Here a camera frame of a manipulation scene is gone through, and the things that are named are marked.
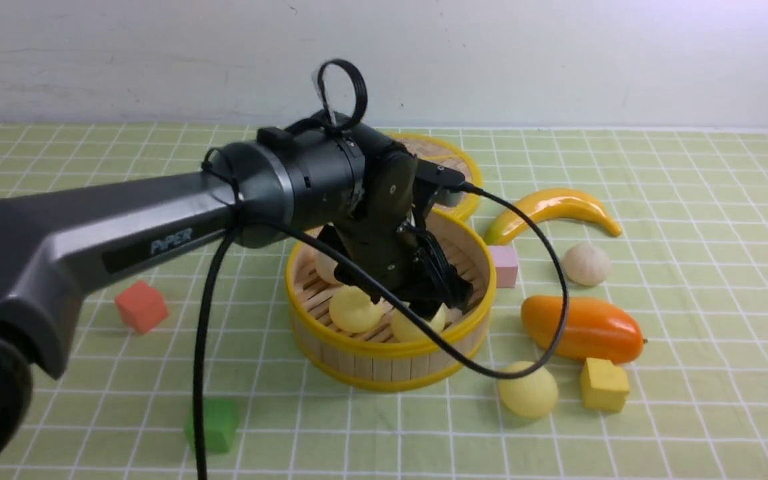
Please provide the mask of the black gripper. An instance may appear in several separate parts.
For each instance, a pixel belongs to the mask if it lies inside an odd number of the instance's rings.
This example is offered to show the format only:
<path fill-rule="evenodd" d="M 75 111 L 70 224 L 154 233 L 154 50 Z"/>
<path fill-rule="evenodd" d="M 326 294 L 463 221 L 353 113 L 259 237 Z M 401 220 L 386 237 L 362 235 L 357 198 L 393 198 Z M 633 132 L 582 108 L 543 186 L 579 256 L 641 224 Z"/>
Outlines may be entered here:
<path fill-rule="evenodd" d="M 350 259 L 417 314 L 440 307 L 466 313 L 473 284 L 458 273 L 426 221 L 411 217 L 345 218 L 322 227 L 317 239 Z"/>

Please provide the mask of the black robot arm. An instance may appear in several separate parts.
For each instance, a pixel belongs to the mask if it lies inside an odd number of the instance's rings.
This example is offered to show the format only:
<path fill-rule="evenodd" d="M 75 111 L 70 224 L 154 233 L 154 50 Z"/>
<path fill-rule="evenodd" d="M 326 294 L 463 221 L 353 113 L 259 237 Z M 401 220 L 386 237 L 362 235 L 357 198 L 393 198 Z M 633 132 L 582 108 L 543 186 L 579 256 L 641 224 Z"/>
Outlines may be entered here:
<path fill-rule="evenodd" d="M 420 160 L 358 115 L 320 110 L 212 148 L 201 170 L 0 199 L 0 452 L 33 394 L 31 365 L 67 367 L 83 301 L 126 277 L 228 238 L 248 249 L 320 229 L 337 278 L 384 287 L 423 318 L 466 312 L 472 284 L 425 227 L 463 176 Z"/>

